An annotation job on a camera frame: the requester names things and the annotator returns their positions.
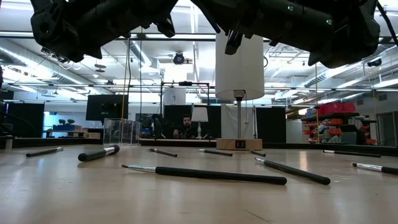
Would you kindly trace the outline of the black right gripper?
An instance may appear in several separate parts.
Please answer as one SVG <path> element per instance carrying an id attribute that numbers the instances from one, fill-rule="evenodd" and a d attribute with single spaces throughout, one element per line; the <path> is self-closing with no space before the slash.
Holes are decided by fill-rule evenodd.
<path id="1" fill-rule="evenodd" d="M 225 54 L 234 55 L 243 38 L 254 35 L 280 42 L 280 0 L 217 0 L 217 22 L 203 1 L 191 0 L 217 34 L 224 32 Z"/>

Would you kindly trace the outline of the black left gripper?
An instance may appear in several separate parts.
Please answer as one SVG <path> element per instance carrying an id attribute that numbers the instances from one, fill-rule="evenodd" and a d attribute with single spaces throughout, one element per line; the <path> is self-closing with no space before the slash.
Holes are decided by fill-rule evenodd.
<path id="1" fill-rule="evenodd" d="M 175 36 L 171 11 L 177 0 L 102 0 L 95 8 L 93 40 L 99 46 L 151 24 L 168 38 Z"/>

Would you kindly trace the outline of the white shade wooden base lamp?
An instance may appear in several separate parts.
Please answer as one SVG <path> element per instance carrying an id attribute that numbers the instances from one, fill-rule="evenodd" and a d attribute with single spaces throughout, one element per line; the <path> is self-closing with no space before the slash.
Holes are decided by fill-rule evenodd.
<path id="1" fill-rule="evenodd" d="M 215 42 L 215 95 L 218 99 L 235 102 L 238 107 L 238 136 L 218 138 L 216 148 L 229 151 L 260 151 L 262 139 L 241 137 L 242 102 L 264 96 L 263 39 L 254 35 L 243 38 L 234 55 L 225 54 L 227 37 L 218 34 Z"/>

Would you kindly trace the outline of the white hanging cloth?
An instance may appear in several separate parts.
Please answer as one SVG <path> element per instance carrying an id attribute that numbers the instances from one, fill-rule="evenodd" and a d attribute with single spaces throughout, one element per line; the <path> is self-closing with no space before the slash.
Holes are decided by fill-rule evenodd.
<path id="1" fill-rule="evenodd" d="M 254 139 L 253 107 L 241 108 L 241 137 Z M 221 137 L 236 138 L 238 136 L 238 107 L 221 105 Z"/>

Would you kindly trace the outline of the person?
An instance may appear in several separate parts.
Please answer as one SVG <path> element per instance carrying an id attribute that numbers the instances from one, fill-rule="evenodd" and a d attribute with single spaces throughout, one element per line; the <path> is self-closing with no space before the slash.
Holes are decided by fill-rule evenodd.
<path id="1" fill-rule="evenodd" d="M 197 129 L 193 126 L 189 114 L 183 117 L 183 126 L 174 130 L 173 137 L 175 139 L 195 139 L 197 137 Z"/>

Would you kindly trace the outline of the black background monitor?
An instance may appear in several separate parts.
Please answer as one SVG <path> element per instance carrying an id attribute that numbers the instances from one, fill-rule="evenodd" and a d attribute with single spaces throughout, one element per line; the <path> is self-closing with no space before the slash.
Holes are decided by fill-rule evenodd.
<path id="1" fill-rule="evenodd" d="M 128 99 L 127 95 L 89 95 L 86 105 L 86 120 L 103 123 L 105 118 L 127 119 Z"/>

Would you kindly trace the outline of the black partition panel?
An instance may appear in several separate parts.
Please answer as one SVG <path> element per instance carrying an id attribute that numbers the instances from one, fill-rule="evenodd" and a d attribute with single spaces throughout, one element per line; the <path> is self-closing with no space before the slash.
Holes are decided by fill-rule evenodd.
<path id="1" fill-rule="evenodd" d="M 9 103 L 5 123 L 12 125 L 12 131 L 22 138 L 41 138 L 44 125 L 44 104 Z"/>
<path id="2" fill-rule="evenodd" d="M 284 108 L 257 108 L 257 137 L 264 143 L 286 143 Z"/>

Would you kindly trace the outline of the clear acrylic container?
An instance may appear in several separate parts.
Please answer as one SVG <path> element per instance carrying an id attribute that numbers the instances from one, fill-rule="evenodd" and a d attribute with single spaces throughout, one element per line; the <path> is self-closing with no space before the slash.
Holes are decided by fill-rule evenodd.
<path id="1" fill-rule="evenodd" d="M 129 119 L 108 119 L 103 123 L 103 145 L 139 145 L 142 123 Z"/>

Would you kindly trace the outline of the red storage bins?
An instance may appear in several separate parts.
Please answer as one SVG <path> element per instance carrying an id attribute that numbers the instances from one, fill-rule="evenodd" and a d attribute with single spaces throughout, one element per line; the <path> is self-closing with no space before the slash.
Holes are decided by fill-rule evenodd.
<path id="1" fill-rule="evenodd" d="M 320 105 L 318 109 L 319 115 L 327 115 L 333 113 L 355 113 L 356 108 L 353 103 L 327 103 Z"/>

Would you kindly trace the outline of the blue box with plants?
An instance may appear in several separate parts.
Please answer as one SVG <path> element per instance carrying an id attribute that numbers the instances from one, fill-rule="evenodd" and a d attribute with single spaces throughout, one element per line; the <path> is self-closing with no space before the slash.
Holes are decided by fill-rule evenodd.
<path id="1" fill-rule="evenodd" d="M 53 125 L 54 131 L 74 131 L 76 128 L 74 119 L 60 119 L 57 125 Z"/>

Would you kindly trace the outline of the dark storage shelf rack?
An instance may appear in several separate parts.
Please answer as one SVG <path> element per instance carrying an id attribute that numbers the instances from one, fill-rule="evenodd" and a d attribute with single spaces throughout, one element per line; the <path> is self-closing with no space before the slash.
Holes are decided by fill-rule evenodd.
<path id="1" fill-rule="evenodd" d="M 371 132 L 376 123 L 359 113 L 331 113 L 302 119 L 302 132 L 310 144 L 376 145 Z"/>

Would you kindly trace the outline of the black metal frame stand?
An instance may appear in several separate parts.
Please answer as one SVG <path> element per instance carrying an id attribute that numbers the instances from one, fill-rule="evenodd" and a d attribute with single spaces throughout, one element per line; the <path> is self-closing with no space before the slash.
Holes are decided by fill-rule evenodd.
<path id="1" fill-rule="evenodd" d="M 198 90 L 210 98 L 210 84 L 203 82 L 161 82 L 160 115 L 163 121 L 170 123 L 170 128 L 182 128 L 184 115 L 192 117 L 194 103 L 187 103 L 187 90 Z"/>

